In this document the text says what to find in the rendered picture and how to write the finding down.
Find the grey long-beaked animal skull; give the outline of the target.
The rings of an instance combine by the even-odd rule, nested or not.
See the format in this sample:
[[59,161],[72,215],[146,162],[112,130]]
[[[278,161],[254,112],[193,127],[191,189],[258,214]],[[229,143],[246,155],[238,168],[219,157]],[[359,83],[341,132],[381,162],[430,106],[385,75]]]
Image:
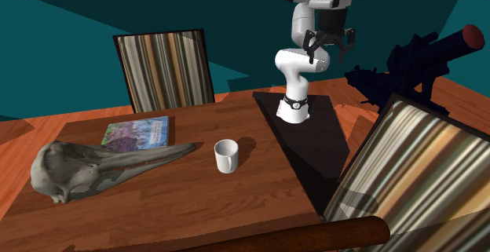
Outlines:
[[68,203],[99,194],[196,150],[177,144],[132,152],[104,145],[53,141],[44,145],[31,165],[31,186],[55,203]]

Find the white mug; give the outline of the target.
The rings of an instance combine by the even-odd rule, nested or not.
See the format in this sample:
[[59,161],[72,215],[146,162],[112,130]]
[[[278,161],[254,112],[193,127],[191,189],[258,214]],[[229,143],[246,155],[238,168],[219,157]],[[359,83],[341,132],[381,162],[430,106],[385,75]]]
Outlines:
[[231,139],[223,139],[214,146],[217,168],[222,173],[233,173],[238,168],[239,145]]

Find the purple flower cover book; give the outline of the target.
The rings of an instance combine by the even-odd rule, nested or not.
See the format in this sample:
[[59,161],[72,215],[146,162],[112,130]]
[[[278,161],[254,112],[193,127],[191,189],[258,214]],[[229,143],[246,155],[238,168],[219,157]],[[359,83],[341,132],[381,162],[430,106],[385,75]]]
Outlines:
[[101,144],[117,152],[167,146],[169,117],[138,119],[108,125]]

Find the black telescope with red cap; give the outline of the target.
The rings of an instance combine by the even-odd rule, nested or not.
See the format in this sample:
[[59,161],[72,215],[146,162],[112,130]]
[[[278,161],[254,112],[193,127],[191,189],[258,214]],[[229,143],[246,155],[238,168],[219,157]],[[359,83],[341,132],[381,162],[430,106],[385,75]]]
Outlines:
[[357,65],[345,77],[349,85],[366,97],[367,103],[378,106],[380,111],[396,93],[448,115],[446,108],[431,100],[435,79],[450,72],[449,61],[477,52],[484,45],[483,33],[472,24],[443,39],[436,32],[424,37],[413,35],[407,45],[393,48],[386,62],[386,73]]

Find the dark robot stand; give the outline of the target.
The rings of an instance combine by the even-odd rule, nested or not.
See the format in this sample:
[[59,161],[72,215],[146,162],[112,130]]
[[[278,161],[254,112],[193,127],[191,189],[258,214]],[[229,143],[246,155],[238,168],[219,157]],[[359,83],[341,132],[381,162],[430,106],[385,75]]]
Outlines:
[[322,216],[333,197],[349,147],[328,96],[309,96],[310,118],[299,124],[276,116],[281,93],[254,92],[262,114],[310,202]]

